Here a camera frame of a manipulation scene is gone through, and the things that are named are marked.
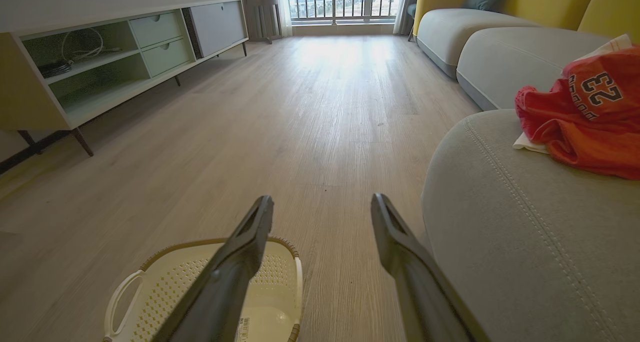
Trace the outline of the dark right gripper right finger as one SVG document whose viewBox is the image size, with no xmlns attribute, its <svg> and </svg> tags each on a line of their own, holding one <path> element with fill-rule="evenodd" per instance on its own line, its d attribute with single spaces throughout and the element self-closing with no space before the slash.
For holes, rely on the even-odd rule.
<svg viewBox="0 0 640 342">
<path fill-rule="evenodd" d="M 382 267 L 393 277 L 406 340 L 487 342 L 489 337 L 382 193 L 371 199 L 371 221 Z"/>
</svg>

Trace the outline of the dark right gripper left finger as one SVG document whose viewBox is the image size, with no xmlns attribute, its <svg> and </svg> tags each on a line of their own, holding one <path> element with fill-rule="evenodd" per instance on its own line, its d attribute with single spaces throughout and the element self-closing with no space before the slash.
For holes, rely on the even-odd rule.
<svg viewBox="0 0 640 342">
<path fill-rule="evenodd" d="M 272 198 L 258 197 L 183 294 L 153 342 L 233 342 L 250 280 L 262 264 L 273 215 Z"/>
</svg>

